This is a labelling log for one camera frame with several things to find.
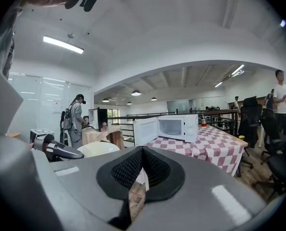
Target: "wooden floor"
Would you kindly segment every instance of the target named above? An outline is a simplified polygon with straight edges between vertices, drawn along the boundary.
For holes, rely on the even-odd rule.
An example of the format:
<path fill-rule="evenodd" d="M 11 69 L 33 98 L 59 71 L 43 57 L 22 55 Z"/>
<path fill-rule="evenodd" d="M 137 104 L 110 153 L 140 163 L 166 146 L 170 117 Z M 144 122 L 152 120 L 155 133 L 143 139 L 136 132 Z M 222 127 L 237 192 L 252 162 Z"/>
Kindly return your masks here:
<path fill-rule="evenodd" d="M 242 176 L 240 178 L 236 177 L 237 180 L 241 181 L 248 187 L 255 190 L 263 200 L 267 201 L 269 196 L 272 193 L 271 188 L 262 187 L 257 185 L 255 188 L 252 187 L 252 183 L 257 181 L 269 181 L 269 177 L 271 176 L 271 171 L 269 170 L 266 163 L 261 165 L 261 153 L 264 149 L 264 143 L 262 143 L 262 147 L 259 148 L 259 140 L 255 146 L 255 148 L 249 148 L 247 151 L 249 152 L 250 156 L 248 157 L 246 153 L 244 153 L 244 157 L 247 161 L 253 163 L 254 168 L 250 169 L 248 165 L 241 163 L 241 173 Z M 129 192 L 129 199 L 130 199 L 130 213 L 131 219 L 134 220 L 137 215 L 139 214 L 140 210 L 144 207 L 144 200 L 145 200 L 145 186 L 134 183 L 132 189 Z"/>

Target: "black railing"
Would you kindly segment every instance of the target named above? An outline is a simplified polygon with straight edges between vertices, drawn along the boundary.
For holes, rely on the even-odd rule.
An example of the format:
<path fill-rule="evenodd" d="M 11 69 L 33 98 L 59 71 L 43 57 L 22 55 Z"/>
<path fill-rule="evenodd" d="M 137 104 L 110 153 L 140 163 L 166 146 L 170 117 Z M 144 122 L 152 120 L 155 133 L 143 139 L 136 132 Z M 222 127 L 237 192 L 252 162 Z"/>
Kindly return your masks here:
<path fill-rule="evenodd" d="M 199 124 L 202 124 L 203 116 L 206 124 L 216 127 L 222 131 L 228 132 L 231 135 L 237 135 L 237 119 L 238 110 L 194 110 L 192 113 L 187 113 L 183 115 L 198 115 Z M 108 120 L 127 120 L 135 121 L 137 119 L 148 119 L 152 117 L 165 116 L 165 115 L 178 115 L 175 112 L 161 112 L 161 113 L 148 113 L 148 114 L 137 114 L 137 115 L 127 115 L 121 117 L 108 117 Z M 222 117 L 221 115 L 231 115 L 231 118 Z M 122 131 L 131 131 L 133 135 L 123 134 L 125 137 L 132 137 L 133 139 L 124 139 L 124 141 L 131 142 L 135 144 L 135 134 L 133 129 L 133 123 L 114 123 L 114 125 L 126 125 L 132 126 L 132 129 L 122 129 Z"/>

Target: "black office chair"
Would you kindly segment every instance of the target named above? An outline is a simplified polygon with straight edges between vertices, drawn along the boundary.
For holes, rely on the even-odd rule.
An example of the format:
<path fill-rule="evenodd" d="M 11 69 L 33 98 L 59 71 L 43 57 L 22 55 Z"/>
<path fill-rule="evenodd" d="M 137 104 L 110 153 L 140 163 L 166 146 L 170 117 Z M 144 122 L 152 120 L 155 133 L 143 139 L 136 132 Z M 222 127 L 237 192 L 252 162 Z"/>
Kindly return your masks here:
<path fill-rule="evenodd" d="M 270 200 L 275 192 L 278 192 L 280 195 L 286 192 L 286 148 L 282 154 L 271 155 L 267 160 L 267 165 L 272 172 L 269 180 L 273 180 L 273 182 L 257 181 L 252 186 L 256 187 L 259 184 L 272 188 L 273 192 L 268 198 Z"/>
<path fill-rule="evenodd" d="M 261 165 L 265 163 L 272 155 L 275 155 L 277 151 L 282 150 L 286 144 L 286 136 L 279 133 L 277 130 L 277 120 L 271 109 L 264 108 L 260 121 L 265 130 L 264 146 L 266 151 L 263 151 L 261 158 L 265 154 L 269 154 L 267 158 L 262 160 Z"/>
<path fill-rule="evenodd" d="M 238 135 L 244 136 L 244 141 L 248 143 L 248 146 L 245 148 L 245 152 L 248 156 L 248 148 L 255 148 L 258 137 L 258 126 L 260 125 L 260 115 L 262 113 L 262 105 L 258 104 L 256 96 L 247 98 L 243 102 L 243 107 L 240 109 L 240 125 L 238 129 Z M 241 163 L 250 165 L 250 168 L 253 168 L 253 164 L 247 161 L 244 156 L 242 156 Z M 238 169 L 238 177 L 241 176 L 240 167 Z"/>

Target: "white microwave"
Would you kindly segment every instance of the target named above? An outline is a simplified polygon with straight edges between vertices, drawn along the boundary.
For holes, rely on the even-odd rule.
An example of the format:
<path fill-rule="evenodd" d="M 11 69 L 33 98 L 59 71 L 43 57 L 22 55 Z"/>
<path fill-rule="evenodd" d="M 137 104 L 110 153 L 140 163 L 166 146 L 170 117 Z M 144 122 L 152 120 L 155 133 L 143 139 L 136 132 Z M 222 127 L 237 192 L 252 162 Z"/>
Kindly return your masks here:
<path fill-rule="evenodd" d="M 145 145 L 157 137 L 194 143 L 198 133 L 198 115 L 164 115 L 133 122 L 135 145 Z"/>

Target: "red and white checkered tablecloth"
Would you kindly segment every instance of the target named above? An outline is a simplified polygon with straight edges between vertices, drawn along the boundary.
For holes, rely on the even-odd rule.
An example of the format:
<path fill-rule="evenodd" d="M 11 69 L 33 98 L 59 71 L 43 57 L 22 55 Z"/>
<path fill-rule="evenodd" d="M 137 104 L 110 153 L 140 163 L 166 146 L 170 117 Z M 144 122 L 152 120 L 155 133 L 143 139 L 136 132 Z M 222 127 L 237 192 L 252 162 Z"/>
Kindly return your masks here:
<path fill-rule="evenodd" d="M 232 175 L 235 174 L 244 152 L 241 142 L 234 141 L 226 132 L 212 126 L 199 127 L 195 143 L 157 137 L 147 143 L 146 146 L 165 149 L 211 162 L 227 173 L 232 173 Z"/>

